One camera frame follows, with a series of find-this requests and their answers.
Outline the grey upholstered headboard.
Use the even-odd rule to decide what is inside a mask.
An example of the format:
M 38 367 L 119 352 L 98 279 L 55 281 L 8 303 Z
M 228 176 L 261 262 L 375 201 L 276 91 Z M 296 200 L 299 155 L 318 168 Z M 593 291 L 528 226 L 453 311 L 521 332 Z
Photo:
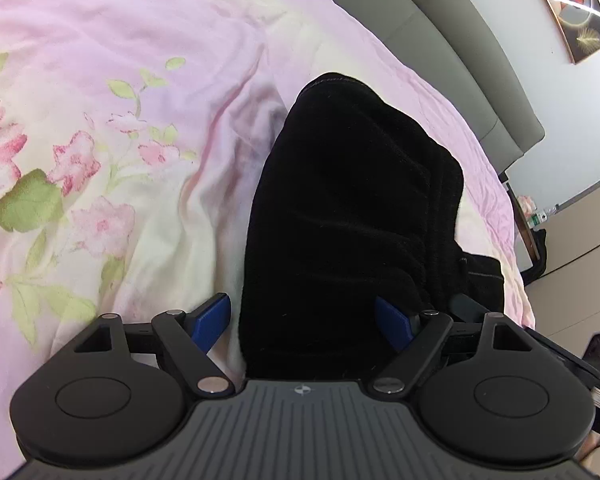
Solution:
M 470 0 L 334 0 L 442 93 L 498 174 L 545 130 L 494 33 Z

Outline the pink floral bed quilt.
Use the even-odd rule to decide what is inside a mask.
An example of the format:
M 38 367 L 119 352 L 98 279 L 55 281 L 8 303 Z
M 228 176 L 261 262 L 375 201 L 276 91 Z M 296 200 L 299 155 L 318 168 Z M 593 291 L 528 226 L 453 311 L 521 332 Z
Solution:
M 250 203 L 300 90 L 338 72 L 460 162 L 456 237 L 535 322 L 509 200 L 453 104 L 334 0 L 0 0 L 0 479 L 16 389 L 106 311 L 242 284 Z

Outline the wooden bedside table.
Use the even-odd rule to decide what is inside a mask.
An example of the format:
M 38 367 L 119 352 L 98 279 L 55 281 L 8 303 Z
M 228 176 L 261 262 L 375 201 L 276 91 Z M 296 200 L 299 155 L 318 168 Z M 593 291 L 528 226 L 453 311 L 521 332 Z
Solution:
M 506 189 L 507 196 L 512 203 L 514 220 L 518 233 L 524 242 L 527 254 L 531 260 L 531 266 L 529 269 L 521 271 L 522 280 L 524 284 L 530 285 L 531 283 L 542 278 L 542 275 L 546 271 L 547 267 L 547 247 L 546 229 L 532 229 L 529 226 L 527 217 L 524 215 L 521 204 L 518 202 L 517 197 L 514 193 L 513 188 L 508 183 L 508 177 L 505 172 L 502 172 L 498 178 L 501 184 Z

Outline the black pants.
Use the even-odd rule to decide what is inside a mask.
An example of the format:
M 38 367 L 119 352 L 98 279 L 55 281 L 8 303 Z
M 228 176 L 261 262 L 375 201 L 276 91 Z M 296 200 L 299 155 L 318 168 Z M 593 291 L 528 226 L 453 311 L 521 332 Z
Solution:
M 354 78 L 298 95 L 249 220 L 238 338 L 246 375 L 352 380 L 393 351 L 378 300 L 446 312 L 458 294 L 504 307 L 500 263 L 455 238 L 462 168 L 411 117 Z

